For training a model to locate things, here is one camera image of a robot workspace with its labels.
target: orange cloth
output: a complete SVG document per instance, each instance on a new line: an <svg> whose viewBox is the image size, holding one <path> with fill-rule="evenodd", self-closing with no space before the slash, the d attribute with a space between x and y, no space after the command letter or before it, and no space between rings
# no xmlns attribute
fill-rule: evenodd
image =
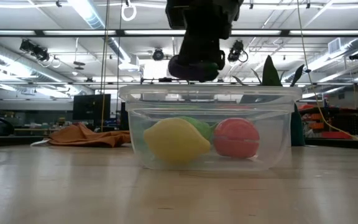
<svg viewBox="0 0 358 224"><path fill-rule="evenodd" d="M84 124L72 124L67 128L49 135L49 143L56 146L100 146L118 147L131 142L129 131L110 131L94 133Z"/></svg>

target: red ball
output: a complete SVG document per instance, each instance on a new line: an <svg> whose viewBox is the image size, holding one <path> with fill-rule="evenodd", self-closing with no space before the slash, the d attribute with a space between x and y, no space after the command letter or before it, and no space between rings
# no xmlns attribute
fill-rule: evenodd
<svg viewBox="0 0 358 224"><path fill-rule="evenodd" d="M243 118L228 118L214 130L214 146L221 156L250 158L259 148L259 133Z"/></svg>

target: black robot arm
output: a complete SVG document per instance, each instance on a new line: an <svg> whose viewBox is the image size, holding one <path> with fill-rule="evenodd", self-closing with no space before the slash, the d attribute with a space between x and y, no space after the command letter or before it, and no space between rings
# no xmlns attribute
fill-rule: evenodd
<svg viewBox="0 0 358 224"><path fill-rule="evenodd" d="M244 0L168 0L165 9L172 29L186 29L180 52L168 64L171 75L212 81L225 64L220 39L228 39Z"/></svg>

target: black monitor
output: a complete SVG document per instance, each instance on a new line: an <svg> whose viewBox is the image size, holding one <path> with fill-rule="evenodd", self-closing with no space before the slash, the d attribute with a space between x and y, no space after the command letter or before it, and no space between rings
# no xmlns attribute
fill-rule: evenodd
<svg viewBox="0 0 358 224"><path fill-rule="evenodd" d="M104 95L103 119L110 118L111 95ZM73 120L101 120L103 95L74 96Z"/></svg>

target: yellow lemon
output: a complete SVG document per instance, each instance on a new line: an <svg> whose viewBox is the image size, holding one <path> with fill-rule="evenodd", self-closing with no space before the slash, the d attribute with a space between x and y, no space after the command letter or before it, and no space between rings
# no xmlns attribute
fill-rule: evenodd
<svg viewBox="0 0 358 224"><path fill-rule="evenodd" d="M144 139L154 155L173 165L186 164L211 147L198 130L180 118L167 118L144 131Z"/></svg>

